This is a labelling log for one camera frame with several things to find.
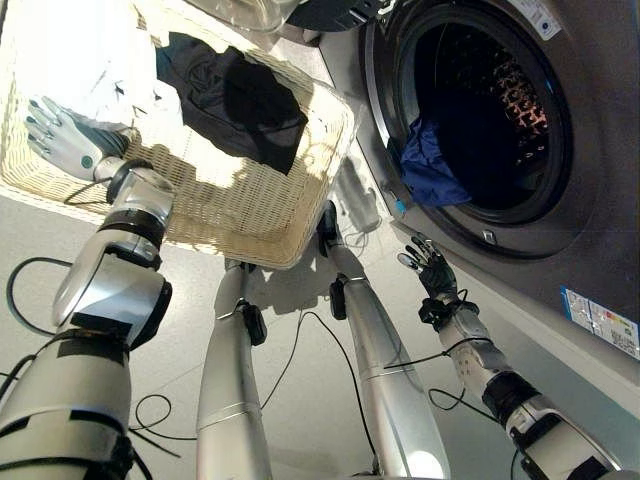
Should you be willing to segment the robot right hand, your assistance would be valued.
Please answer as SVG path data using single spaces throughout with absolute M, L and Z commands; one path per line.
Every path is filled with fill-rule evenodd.
M 418 278 L 431 299 L 445 304 L 458 299 L 456 276 L 444 255 L 433 241 L 421 233 L 411 236 L 405 251 L 397 260 L 418 274 Z

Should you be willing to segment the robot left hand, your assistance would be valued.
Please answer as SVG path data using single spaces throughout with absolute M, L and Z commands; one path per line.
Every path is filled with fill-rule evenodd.
M 126 133 L 92 127 L 48 97 L 30 99 L 25 119 L 27 145 L 39 157 L 74 178 L 98 182 L 124 164 Z

